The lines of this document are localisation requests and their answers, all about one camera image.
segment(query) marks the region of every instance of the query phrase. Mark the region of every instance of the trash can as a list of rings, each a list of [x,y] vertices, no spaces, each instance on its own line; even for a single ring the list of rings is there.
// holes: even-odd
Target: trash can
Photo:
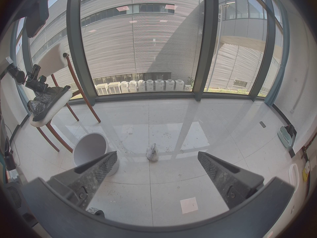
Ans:
[[[106,154],[107,151],[108,141],[105,136],[98,132],[89,133],[76,143],[73,149],[73,162],[75,166],[80,166]],[[107,176],[112,176],[118,168],[119,159]]]

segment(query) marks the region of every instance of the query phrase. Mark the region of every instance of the white cushion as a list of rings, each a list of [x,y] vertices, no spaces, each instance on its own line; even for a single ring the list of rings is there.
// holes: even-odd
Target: white cushion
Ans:
[[[42,127],[46,125],[55,115],[58,111],[61,110],[62,107],[65,106],[65,104],[69,101],[69,99],[73,96],[73,93],[71,90],[68,90],[66,93],[63,94],[62,97],[59,98],[58,101],[50,108],[50,110],[47,112],[44,119],[41,121],[33,121],[33,114],[30,116],[30,124],[34,127]]]
[[[37,63],[41,67],[39,76],[48,77],[60,69],[67,67],[67,59],[63,57],[64,53],[65,49],[62,43],[53,46]]]

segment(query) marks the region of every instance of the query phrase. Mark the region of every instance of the floor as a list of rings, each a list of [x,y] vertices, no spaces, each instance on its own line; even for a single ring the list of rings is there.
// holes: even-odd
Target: floor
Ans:
[[[261,101],[229,99],[170,99],[114,101],[93,108],[72,106],[79,121],[64,107],[52,120],[55,130],[71,147],[90,132],[100,132],[116,150],[120,165],[106,177],[89,207],[101,209],[111,220],[170,226],[204,220],[228,210],[197,160],[198,151],[262,175],[267,183],[278,176],[289,182],[291,159],[277,136],[286,125],[274,109]],[[30,181],[74,167],[72,154],[43,128],[58,146],[56,152],[27,122],[15,144],[20,168]],[[157,162],[149,162],[146,149],[156,143]],[[196,199],[197,210],[182,213],[180,200]]]

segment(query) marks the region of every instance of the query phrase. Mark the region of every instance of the gray corrugated building facade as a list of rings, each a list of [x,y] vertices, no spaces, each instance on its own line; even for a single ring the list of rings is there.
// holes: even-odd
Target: gray corrugated building facade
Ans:
[[[260,13],[253,0],[219,0],[219,4],[232,1],[223,10],[210,86],[249,91],[262,61],[266,13],[263,9]],[[45,28],[29,39],[33,63],[58,42],[70,53],[66,5],[67,0],[57,0],[50,6]],[[188,84],[196,76],[203,25],[204,0],[81,0],[82,41],[96,85],[139,79],[181,79]],[[274,58],[263,90],[271,87],[280,63],[282,35],[276,32]],[[23,67],[21,49],[17,62]],[[75,90],[68,68],[54,75],[59,85],[72,85]],[[51,77],[47,83],[53,85]]]

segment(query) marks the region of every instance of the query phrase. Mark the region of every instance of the air conditioner unit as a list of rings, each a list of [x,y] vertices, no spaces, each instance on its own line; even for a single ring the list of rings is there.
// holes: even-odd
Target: air conditioner unit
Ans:
[[[131,80],[129,83],[130,87],[130,93],[136,93],[137,92],[137,82],[135,80]]]
[[[121,93],[120,82],[111,82],[108,86],[111,94]]]
[[[183,80],[176,80],[176,87],[175,91],[184,91],[184,81]]]
[[[191,85],[185,85],[185,92],[190,92],[191,91]]]
[[[145,82],[144,80],[139,80],[138,81],[138,88],[139,88],[139,92],[145,92]]]
[[[120,84],[120,87],[121,87],[121,92],[122,93],[128,93],[129,92],[127,81],[122,81],[121,84]]]
[[[146,91],[153,92],[153,80],[149,79],[146,81]]]
[[[164,91],[164,81],[163,80],[158,79],[155,81],[155,91],[157,91],[157,92]]]
[[[99,85],[96,85],[96,90],[97,90],[97,93],[98,95],[108,95],[108,84],[99,84]]]
[[[174,85],[175,85],[174,80],[168,79],[165,82],[166,82],[165,91],[174,91]]]

